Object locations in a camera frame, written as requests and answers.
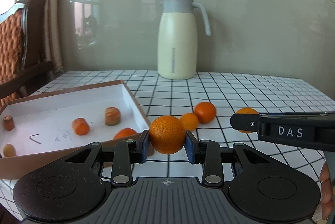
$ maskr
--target wooden chair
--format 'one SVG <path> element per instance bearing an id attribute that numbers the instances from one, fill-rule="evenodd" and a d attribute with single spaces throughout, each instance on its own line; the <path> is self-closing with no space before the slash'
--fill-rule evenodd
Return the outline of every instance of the wooden chair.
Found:
<path id="1" fill-rule="evenodd" d="M 47 82 L 44 62 L 45 0 L 18 1 L 0 15 L 0 107 L 28 96 Z"/>

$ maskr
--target checkered tablecloth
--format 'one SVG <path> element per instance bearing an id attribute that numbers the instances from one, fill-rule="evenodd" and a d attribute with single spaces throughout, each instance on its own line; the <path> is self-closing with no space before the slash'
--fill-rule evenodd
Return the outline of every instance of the checkered tablecloth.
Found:
<path id="1" fill-rule="evenodd" d="M 209 139 L 221 146 L 232 147 L 243 142 L 312 177 L 319 186 L 319 173 L 324 163 L 322 151 L 276 145 L 257 140 L 257 134 L 243 134 L 230 126 L 231 115 L 242 107 L 258 112 L 334 111 L 335 101 L 301 79 L 231 73 L 198 72 L 192 79 L 169 80 L 157 71 L 70 71 L 51 81 L 35 94 L 69 87 L 123 79 L 133 92 L 150 121 L 161 115 L 192 112 L 199 102 L 212 102 L 217 117 L 200 124 L 193 131 L 199 140 Z M 225 180 L 233 178 L 230 164 L 223 164 Z M 111 176 L 111 167 L 103 179 Z M 143 165 L 133 165 L 133 177 L 190 177 L 201 180 L 202 165 L 188 163 L 185 149 L 172 155 L 155 152 Z M 15 217 L 22 219 L 12 197 L 16 180 L 0 181 L 0 202 Z"/>

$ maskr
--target thermos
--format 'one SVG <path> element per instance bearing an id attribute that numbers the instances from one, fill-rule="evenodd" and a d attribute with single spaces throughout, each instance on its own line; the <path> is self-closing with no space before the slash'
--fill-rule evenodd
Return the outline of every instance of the thermos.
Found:
<path id="1" fill-rule="evenodd" d="M 197 68 L 198 35 L 193 8 L 202 14 L 206 35 L 210 26 L 204 7 L 193 0 L 164 0 L 158 32 L 158 73 L 169 79 L 188 79 Z"/>

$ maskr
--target gray wall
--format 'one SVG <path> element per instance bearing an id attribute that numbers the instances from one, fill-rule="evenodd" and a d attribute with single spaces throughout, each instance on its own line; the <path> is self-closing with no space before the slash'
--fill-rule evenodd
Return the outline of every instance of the gray wall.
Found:
<path id="1" fill-rule="evenodd" d="M 59 0 L 67 70 L 157 69 L 161 0 L 99 0 L 96 38 L 76 36 L 69 0 Z M 199 71 L 302 78 L 335 98 L 333 0 L 200 0 Z"/>

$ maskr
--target finger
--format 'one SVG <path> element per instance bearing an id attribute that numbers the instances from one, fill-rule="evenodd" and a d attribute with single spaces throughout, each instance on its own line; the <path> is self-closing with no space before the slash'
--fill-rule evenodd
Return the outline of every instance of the finger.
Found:
<path id="1" fill-rule="evenodd" d="M 325 181 L 327 179 L 330 178 L 330 175 L 329 175 L 329 169 L 328 169 L 328 165 L 327 163 L 325 162 L 323 164 L 323 167 L 321 169 L 321 173 L 320 173 L 320 181 Z"/>
<path id="2" fill-rule="evenodd" d="M 328 203 L 321 203 L 322 219 L 326 219 L 332 213 L 334 202 L 331 200 Z"/>
<path id="3" fill-rule="evenodd" d="M 325 180 L 321 184 L 322 203 L 328 203 L 332 199 L 332 187 L 330 179 Z"/>

